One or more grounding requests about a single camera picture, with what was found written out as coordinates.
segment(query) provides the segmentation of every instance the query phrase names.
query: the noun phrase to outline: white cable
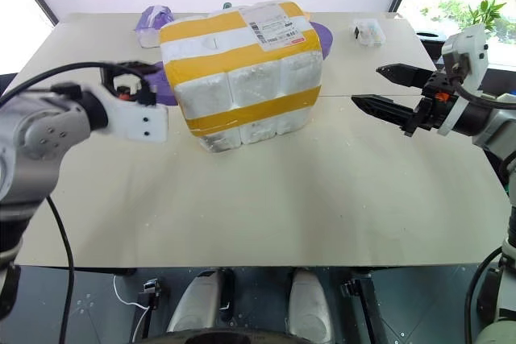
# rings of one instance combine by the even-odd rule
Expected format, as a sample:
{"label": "white cable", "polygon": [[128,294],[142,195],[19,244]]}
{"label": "white cable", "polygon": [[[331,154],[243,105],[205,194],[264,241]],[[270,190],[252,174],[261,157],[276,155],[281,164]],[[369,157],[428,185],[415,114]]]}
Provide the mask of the white cable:
{"label": "white cable", "polygon": [[122,304],[125,304],[125,305],[134,305],[134,306],[137,306],[138,308],[140,309],[143,309],[143,310],[147,310],[148,309],[148,306],[143,306],[143,305],[140,305],[138,304],[137,302],[127,302],[127,301],[124,301],[120,298],[119,296],[119,292],[116,290],[116,283],[115,283],[115,280],[116,280],[116,276],[113,276],[113,289],[114,289],[114,294],[116,294],[116,298],[119,299],[119,301],[122,303]]}
{"label": "white cable", "polygon": [[139,318],[139,320],[138,320],[138,324],[136,324],[135,332],[132,334],[132,340],[131,340],[131,342],[135,342],[135,340],[136,340],[136,334],[138,333],[139,325],[142,323],[142,320],[144,319],[145,315],[147,314],[148,309],[149,309],[149,307],[147,307],[147,308],[145,309],[145,312],[143,312],[143,313],[142,313],[142,317],[140,317],[140,318]]}

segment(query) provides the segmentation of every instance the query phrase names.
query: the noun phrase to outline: dark floor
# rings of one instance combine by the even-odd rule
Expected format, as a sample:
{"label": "dark floor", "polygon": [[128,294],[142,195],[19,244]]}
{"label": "dark floor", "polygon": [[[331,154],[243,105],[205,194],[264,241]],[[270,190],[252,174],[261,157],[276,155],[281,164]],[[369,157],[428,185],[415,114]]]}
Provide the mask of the dark floor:
{"label": "dark floor", "polygon": [[[139,269],[133,276],[117,277],[122,298],[135,300],[145,280],[159,277],[169,287],[168,299],[152,316],[150,334],[164,332],[175,305],[189,282],[202,269]],[[332,269],[315,271],[324,286],[334,315],[337,342],[352,342],[341,330],[336,302],[342,294],[332,288]],[[463,340],[464,294],[475,266],[400,267],[372,274],[377,299],[389,343],[459,344]],[[235,269],[234,325],[285,331],[285,311],[290,268]],[[56,343],[65,300],[66,271],[43,267],[24,267],[17,303],[0,322],[0,342],[16,344]],[[69,321],[67,342],[129,342],[133,307],[115,297],[113,276],[78,272]],[[474,313],[473,328],[478,331]],[[362,332],[363,320],[357,319]]]}

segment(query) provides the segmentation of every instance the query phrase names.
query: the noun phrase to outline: table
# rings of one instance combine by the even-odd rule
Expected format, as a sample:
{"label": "table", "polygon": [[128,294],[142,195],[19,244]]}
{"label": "table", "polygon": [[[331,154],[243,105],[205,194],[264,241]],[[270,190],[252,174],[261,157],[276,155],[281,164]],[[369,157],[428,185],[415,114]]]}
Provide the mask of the table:
{"label": "table", "polygon": [[[324,64],[322,95],[300,131],[209,154],[172,107],[166,144],[93,133],[73,148],[52,196],[76,265],[471,263],[499,246],[510,204],[470,139],[426,131],[409,139],[352,104],[353,93],[418,92],[375,86],[377,75],[370,72],[377,65],[419,58],[431,66],[401,19],[381,21],[392,28],[385,29],[387,42],[391,33],[403,40],[392,47],[362,51],[340,40],[347,26],[341,32],[334,26],[355,17],[313,15],[333,30],[335,41]],[[77,60],[158,61],[159,51],[136,43],[131,33],[136,20],[137,15],[73,15],[56,27],[14,84]],[[347,58],[354,58],[353,66]],[[94,83],[98,73],[81,70],[56,78]],[[339,84],[344,79],[353,82]],[[409,106],[419,100],[395,98]],[[66,264],[45,204],[24,235],[18,262]]]}

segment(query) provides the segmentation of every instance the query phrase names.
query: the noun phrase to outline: yellow tape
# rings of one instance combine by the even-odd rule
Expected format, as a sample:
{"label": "yellow tape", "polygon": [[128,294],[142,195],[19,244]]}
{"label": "yellow tape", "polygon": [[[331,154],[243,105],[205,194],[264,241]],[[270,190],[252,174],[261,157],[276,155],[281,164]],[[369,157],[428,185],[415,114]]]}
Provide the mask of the yellow tape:
{"label": "yellow tape", "polygon": [[259,44],[251,44],[212,56],[195,56],[182,60],[171,60],[164,65],[165,74],[169,79],[169,84],[175,87],[182,82],[211,76],[212,74],[227,73],[252,64],[280,60],[300,52],[321,50],[321,44],[315,30],[304,31],[302,34],[305,37],[305,42],[278,48],[270,52],[265,52]]}
{"label": "yellow tape", "polygon": [[317,100],[320,89],[321,86],[318,86],[303,92],[245,106],[244,108],[228,110],[200,118],[191,118],[186,120],[186,125],[188,125],[192,134],[196,137],[226,131],[236,126],[312,106]]}
{"label": "yellow tape", "polygon": [[[280,3],[280,7],[283,8],[283,11],[290,18],[303,15],[303,12],[296,3]],[[215,32],[233,30],[246,26],[247,24],[238,11],[228,12],[211,18],[185,20],[184,22],[163,27],[160,30],[160,42],[164,43],[171,40],[214,34]]]}

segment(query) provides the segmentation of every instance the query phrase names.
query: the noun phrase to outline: black cable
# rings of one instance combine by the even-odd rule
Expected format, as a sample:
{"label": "black cable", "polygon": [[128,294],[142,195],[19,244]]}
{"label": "black cable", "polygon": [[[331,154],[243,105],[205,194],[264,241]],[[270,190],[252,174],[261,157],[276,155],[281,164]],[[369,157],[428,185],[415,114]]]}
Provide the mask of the black cable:
{"label": "black cable", "polygon": [[468,292],[466,293],[466,301],[464,302],[464,339],[466,344],[473,343],[471,333],[471,302],[473,299],[473,293],[475,292],[476,284],[491,261],[493,261],[493,259],[495,259],[500,254],[501,247],[497,248],[495,251],[489,254],[487,258],[484,259],[480,265],[478,265],[475,274],[473,274],[473,278],[471,278],[471,282],[469,283]]}
{"label": "black cable", "polygon": [[50,206],[52,213],[54,214],[54,218],[56,219],[57,227],[59,227],[59,232],[61,234],[61,238],[63,239],[64,249],[66,250],[66,257],[68,258],[68,288],[66,289],[66,300],[64,301],[63,317],[61,318],[61,329],[59,332],[59,344],[65,344],[66,328],[68,326],[68,317],[70,314],[70,305],[72,304],[75,268],[73,266],[72,248],[70,247],[70,242],[68,241],[68,237],[66,236],[63,221],[61,221],[61,217],[59,216],[57,207],[54,204],[50,195],[47,196],[47,203]]}
{"label": "black cable", "polygon": [[148,84],[148,81],[145,79],[144,75],[134,70],[133,68],[127,68],[120,64],[112,64],[109,62],[76,62],[74,64],[66,64],[64,66],[52,68],[44,73],[38,74],[37,76],[22,82],[21,84],[15,86],[8,92],[5,92],[0,97],[0,108],[2,108],[11,98],[20,94],[21,92],[30,88],[31,86],[37,84],[38,82],[46,80],[47,78],[55,76],[56,74],[68,72],[70,70],[77,70],[79,68],[112,68],[115,70],[122,71],[124,73],[132,74],[134,76],[137,76],[141,80],[142,90],[144,90],[145,92],[150,92],[150,86]]}
{"label": "black cable", "polygon": [[498,167],[498,174],[503,179],[503,183],[509,183],[509,164],[511,164],[514,159],[516,159],[516,151],[512,151],[501,163],[500,167]]}
{"label": "black cable", "polygon": [[516,103],[514,102],[500,102],[488,100],[487,98],[478,97],[474,94],[471,94],[467,91],[459,80],[453,80],[451,82],[453,89],[459,94],[464,100],[471,102],[473,105],[481,106],[487,109],[507,109],[507,110],[516,110]]}

